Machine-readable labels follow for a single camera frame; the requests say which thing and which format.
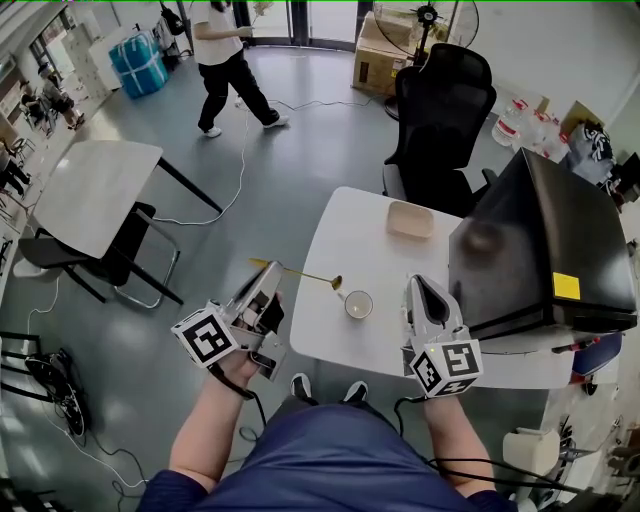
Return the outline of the black metal frame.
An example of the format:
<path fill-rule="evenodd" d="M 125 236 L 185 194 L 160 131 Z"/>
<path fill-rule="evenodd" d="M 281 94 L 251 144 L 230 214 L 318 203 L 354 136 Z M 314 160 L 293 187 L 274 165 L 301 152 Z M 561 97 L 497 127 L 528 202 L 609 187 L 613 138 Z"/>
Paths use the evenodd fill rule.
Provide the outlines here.
<path fill-rule="evenodd" d="M 31 347 L 32 351 L 31 352 L 27 352 L 25 354 L 23 353 L 18 353 L 18 352 L 12 352 L 9 350 L 5 350 L 1 348 L 2 342 L 5 340 L 19 340 L 19 341 L 23 341 L 26 343 L 27 347 Z M 2 331 L 0 330 L 0 370 L 4 369 L 8 372 L 12 372 L 12 373 L 16 373 L 16 374 L 22 374 L 22 375 L 26 375 L 28 377 L 31 376 L 31 373 L 28 370 L 23 370 L 21 368 L 17 368 L 17 367 L 13 367 L 10 365 L 6 365 L 3 364 L 1 362 L 1 358 L 5 357 L 5 358 L 11 358 L 11 359 L 20 359 L 20 360 L 25 360 L 27 357 L 32 356 L 32 355 L 41 355 L 42 354 L 42 349 L 41 349 L 41 339 L 39 335 L 36 334 L 22 334 L 22 333 L 16 333 L 16 332 L 11 332 L 11 331 Z M 28 399 L 32 399 L 32 400 L 36 400 L 39 402 L 43 402 L 43 403 L 51 403 L 51 397 L 49 396 L 49 394 L 38 394 L 35 392 L 30 392 L 27 390 L 24 390 L 22 388 L 19 387 L 15 387 L 12 386 L 8 383 L 3 382 L 0 379 L 0 389 L 4 392 L 8 392 L 8 393 L 12 393 L 14 395 L 23 397 L 23 398 L 28 398 Z"/>

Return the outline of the beige food container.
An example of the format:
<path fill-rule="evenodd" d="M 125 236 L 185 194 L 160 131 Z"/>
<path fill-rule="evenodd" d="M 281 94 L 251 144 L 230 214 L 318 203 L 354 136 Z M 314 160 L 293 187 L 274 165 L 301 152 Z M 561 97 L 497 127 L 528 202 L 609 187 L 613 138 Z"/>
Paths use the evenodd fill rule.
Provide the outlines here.
<path fill-rule="evenodd" d="M 434 231 L 434 216 L 422 206 L 392 201 L 388 207 L 386 230 L 390 235 L 426 241 Z"/>

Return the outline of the black hanging bag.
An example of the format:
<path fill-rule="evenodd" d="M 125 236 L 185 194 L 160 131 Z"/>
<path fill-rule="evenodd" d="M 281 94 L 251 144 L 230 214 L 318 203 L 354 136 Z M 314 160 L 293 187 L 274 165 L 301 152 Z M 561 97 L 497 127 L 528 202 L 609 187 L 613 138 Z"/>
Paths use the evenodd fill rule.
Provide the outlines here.
<path fill-rule="evenodd" d="M 161 16 L 164 19 L 169 32 L 173 36 L 178 36 L 185 32 L 184 23 L 181 17 L 171 9 L 167 8 L 164 4 L 161 5 Z"/>

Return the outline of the black standing fan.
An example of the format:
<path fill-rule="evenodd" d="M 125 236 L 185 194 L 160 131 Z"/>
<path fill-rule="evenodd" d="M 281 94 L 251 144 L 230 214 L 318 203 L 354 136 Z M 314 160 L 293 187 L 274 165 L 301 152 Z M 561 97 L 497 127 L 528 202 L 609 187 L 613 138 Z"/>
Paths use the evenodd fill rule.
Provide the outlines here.
<path fill-rule="evenodd" d="M 479 11 L 474 0 L 376 0 L 372 10 L 379 52 L 388 59 L 385 112 L 399 119 L 394 82 L 400 70 L 422 67 L 432 54 L 440 55 L 440 43 L 468 50 L 479 30 Z"/>

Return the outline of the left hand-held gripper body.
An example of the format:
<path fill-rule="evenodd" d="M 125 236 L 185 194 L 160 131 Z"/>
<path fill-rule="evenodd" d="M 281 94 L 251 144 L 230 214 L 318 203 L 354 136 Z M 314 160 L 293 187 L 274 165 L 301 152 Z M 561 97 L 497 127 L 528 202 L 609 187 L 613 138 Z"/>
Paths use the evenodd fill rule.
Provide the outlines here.
<path fill-rule="evenodd" d="M 229 303 L 209 301 L 171 328 L 171 332 L 200 368 L 210 369 L 234 351 L 248 356 L 259 373 L 272 380 L 283 363 L 287 349 L 277 334 L 282 309 L 270 325 L 256 329 L 242 320 L 242 314 L 232 314 Z"/>

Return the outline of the person's dark trousers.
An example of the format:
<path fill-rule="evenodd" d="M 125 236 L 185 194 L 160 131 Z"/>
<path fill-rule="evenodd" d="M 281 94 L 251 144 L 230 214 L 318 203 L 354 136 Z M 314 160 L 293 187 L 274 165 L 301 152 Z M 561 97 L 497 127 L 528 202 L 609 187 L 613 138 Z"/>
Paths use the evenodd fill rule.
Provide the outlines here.
<path fill-rule="evenodd" d="M 281 403 L 281 405 L 278 407 L 276 412 L 271 417 L 271 420 L 275 420 L 276 418 L 284 417 L 284 416 L 293 414 L 295 412 L 299 412 L 301 410 L 305 410 L 307 408 L 315 407 L 315 406 L 318 406 L 318 405 L 319 405 L 319 403 L 316 400 L 314 400 L 313 398 L 311 398 L 311 399 L 302 399 L 302 398 L 299 398 L 299 397 L 291 395 L 291 396 L 288 396 Z M 355 401 L 355 402 L 340 401 L 340 402 L 338 402 L 338 405 L 347 405 L 347 406 L 350 406 L 352 408 L 356 408 L 356 409 L 359 409 L 359 410 L 362 410 L 362 411 L 366 411 L 366 412 L 368 412 L 368 413 L 380 418 L 381 420 L 385 420 L 386 419 L 386 417 L 384 415 L 382 415 L 379 411 L 374 409 L 366 401 Z"/>

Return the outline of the black framed glass door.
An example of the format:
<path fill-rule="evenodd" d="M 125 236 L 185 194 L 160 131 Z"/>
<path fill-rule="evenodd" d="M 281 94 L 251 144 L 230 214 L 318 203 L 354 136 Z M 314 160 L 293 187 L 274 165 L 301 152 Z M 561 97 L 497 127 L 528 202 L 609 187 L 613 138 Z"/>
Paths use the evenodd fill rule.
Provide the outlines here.
<path fill-rule="evenodd" d="M 354 52 L 373 0 L 287 0 L 288 32 L 294 46 Z"/>

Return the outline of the clear plastic water jug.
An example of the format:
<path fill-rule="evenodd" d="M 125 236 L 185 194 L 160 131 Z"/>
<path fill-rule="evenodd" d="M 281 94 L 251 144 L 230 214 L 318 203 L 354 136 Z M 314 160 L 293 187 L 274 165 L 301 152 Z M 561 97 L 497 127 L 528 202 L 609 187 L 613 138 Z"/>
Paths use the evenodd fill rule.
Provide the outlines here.
<path fill-rule="evenodd" d="M 555 114 L 535 110 L 531 122 L 533 150 L 547 159 L 559 162 L 568 151 L 568 138 L 561 132 L 559 118 Z"/>
<path fill-rule="evenodd" d="M 504 147 L 511 146 L 519 134 L 527 109 L 528 103 L 524 99 L 512 99 L 492 128 L 491 135 L 494 141 Z"/>

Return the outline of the person's left hand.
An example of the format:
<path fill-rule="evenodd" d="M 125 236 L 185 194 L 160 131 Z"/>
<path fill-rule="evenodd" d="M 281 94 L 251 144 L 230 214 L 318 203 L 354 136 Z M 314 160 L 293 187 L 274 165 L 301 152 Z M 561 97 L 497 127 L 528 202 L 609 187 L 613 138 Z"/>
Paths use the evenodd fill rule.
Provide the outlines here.
<path fill-rule="evenodd" d="M 259 324 L 270 325 L 273 323 L 279 311 L 280 306 L 274 301 L 273 296 L 258 291 L 245 308 L 242 320 L 256 329 Z"/>

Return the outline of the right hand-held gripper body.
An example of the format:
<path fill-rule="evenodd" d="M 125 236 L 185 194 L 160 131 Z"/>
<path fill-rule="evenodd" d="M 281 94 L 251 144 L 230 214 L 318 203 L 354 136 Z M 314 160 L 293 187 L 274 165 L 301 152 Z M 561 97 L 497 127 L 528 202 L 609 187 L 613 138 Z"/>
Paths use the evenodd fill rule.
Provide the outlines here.
<path fill-rule="evenodd" d="M 427 399 L 463 393 L 483 375 L 479 341 L 465 325 L 417 322 L 405 334 L 404 375 L 417 381 Z"/>

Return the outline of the person's right forearm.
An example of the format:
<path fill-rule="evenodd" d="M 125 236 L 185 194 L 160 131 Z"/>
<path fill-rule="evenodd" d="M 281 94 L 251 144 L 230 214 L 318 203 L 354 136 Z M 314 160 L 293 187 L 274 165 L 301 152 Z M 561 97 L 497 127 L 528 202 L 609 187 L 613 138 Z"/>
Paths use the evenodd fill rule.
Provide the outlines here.
<path fill-rule="evenodd" d="M 457 396 L 427 400 L 424 416 L 434 456 L 446 480 L 464 497 L 495 491 L 488 452 L 466 416 Z"/>

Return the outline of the grey table with black legs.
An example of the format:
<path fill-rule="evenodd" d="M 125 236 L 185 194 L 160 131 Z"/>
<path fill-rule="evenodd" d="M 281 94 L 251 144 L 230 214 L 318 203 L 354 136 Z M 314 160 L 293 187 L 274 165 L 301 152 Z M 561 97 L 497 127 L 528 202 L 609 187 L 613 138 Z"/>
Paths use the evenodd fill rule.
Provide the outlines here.
<path fill-rule="evenodd" d="M 160 147 L 110 140 L 73 144 L 48 180 L 34 211 L 40 228 L 88 256 L 103 256 L 156 168 L 198 199 L 220 206 L 170 164 Z"/>

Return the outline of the blue wrapped bag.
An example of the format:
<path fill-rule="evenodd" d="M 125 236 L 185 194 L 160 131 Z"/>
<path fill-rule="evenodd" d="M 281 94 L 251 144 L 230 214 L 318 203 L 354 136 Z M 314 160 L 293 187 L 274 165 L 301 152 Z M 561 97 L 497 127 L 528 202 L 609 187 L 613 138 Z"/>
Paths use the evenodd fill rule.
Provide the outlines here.
<path fill-rule="evenodd" d="M 111 65 L 131 99 L 162 89 L 169 79 L 158 42 L 150 31 L 139 31 L 109 50 Z"/>

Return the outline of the cream round stool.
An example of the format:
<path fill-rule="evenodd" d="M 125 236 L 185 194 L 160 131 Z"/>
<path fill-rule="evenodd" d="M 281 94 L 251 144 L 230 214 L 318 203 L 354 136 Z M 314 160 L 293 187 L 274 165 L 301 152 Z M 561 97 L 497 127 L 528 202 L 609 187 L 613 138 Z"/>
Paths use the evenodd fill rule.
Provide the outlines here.
<path fill-rule="evenodd" d="M 560 435 L 556 430 L 518 427 L 503 437 L 505 463 L 521 470 L 546 475 L 556 465 L 560 453 Z"/>

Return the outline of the gold spoon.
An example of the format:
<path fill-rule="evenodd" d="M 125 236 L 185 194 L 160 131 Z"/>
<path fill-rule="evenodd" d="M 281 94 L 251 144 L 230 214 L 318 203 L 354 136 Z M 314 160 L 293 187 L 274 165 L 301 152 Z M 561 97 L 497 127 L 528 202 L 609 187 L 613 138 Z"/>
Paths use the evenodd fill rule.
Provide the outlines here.
<path fill-rule="evenodd" d="M 271 261 L 265 260 L 265 259 L 260 259 L 260 258 L 250 258 L 249 262 L 251 264 L 254 264 L 254 265 L 259 266 L 261 268 L 266 268 L 269 264 L 271 264 Z M 305 277 L 305 278 L 308 278 L 308 279 L 313 279 L 313 280 L 316 280 L 316 281 L 328 283 L 334 291 L 339 290 L 341 288 L 342 284 L 343 284 L 343 277 L 341 275 L 338 275 L 338 276 L 336 276 L 334 278 L 329 279 L 329 278 L 325 278 L 325 277 L 320 277 L 320 276 L 308 274 L 308 273 L 305 273 L 305 272 L 302 272 L 302 271 L 290 269 L 290 268 L 287 268 L 287 267 L 282 267 L 282 269 L 286 273 L 295 274 L 297 276 L 301 276 L 301 277 Z"/>

